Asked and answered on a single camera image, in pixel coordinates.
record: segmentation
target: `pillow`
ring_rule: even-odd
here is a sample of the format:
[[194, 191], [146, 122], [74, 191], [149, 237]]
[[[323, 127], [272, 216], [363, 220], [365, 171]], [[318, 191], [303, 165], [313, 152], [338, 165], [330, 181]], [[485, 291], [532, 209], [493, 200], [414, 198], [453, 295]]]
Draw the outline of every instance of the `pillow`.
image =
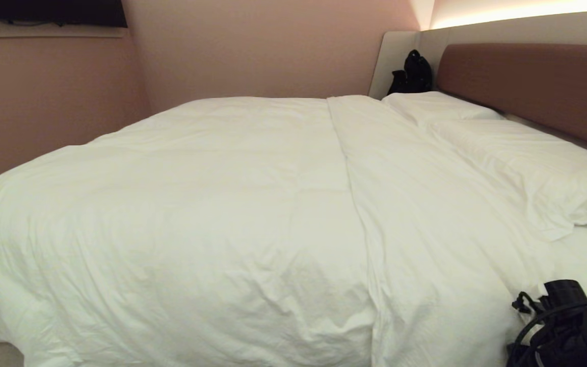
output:
[[430, 123], [549, 240], [587, 225], [587, 150], [508, 120]]
[[503, 119], [492, 109], [466, 102], [438, 91], [427, 93], [394, 93], [382, 102], [414, 121], [419, 127], [433, 121], [457, 119]]

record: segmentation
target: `tv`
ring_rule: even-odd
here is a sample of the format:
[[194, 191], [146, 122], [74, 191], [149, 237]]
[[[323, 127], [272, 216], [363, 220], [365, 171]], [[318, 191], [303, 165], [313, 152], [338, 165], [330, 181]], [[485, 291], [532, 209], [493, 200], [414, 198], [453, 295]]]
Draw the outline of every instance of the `tv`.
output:
[[121, 0], [0, 0], [0, 19], [128, 28]]

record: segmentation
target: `upholstered headboard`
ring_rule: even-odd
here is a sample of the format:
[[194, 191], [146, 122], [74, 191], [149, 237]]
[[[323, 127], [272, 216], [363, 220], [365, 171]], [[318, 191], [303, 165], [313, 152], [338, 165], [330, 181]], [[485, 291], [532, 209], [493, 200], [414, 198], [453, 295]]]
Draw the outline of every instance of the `upholstered headboard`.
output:
[[587, 46], [452, 44], [437, 84], [587, 142]]

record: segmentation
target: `duvet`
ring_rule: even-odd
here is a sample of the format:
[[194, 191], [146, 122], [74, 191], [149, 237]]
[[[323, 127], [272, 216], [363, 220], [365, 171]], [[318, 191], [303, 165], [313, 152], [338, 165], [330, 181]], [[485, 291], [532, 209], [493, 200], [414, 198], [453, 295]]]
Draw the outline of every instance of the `duvet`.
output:
[[491, 367], [547, 250], [379, 101], [199, 100], [0, 176], [0, 341], [29, 367]]

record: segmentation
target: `brown headboard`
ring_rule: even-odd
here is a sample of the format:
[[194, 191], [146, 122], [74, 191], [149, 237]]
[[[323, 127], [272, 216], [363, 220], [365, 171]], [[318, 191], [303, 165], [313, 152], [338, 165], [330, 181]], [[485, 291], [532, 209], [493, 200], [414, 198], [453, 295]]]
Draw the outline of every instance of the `brown headboard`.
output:
[[587, 142], [587, 46], [452, 44], [437, 85]]

